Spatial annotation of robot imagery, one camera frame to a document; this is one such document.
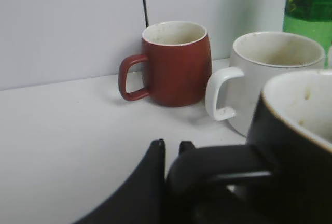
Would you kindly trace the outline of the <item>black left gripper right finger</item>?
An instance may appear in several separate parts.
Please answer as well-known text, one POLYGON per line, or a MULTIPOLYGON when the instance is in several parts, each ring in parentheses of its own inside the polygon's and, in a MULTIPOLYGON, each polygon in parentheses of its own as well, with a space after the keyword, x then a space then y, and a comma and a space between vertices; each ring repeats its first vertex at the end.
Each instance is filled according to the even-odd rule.
POLYGON ((179 145, 179 154, 183 154, 184 152, 195 150, 195 146, 191 141, 181 141, 179 145))

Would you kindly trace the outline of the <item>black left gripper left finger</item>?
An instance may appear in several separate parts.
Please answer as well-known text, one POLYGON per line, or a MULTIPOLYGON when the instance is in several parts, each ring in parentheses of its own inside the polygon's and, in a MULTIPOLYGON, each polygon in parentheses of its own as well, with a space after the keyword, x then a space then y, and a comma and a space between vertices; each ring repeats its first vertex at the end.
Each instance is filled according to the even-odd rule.
POLYGON ((160 223, 164 176, 165 142, 158 139, 128 179, 77 223, 160 223))

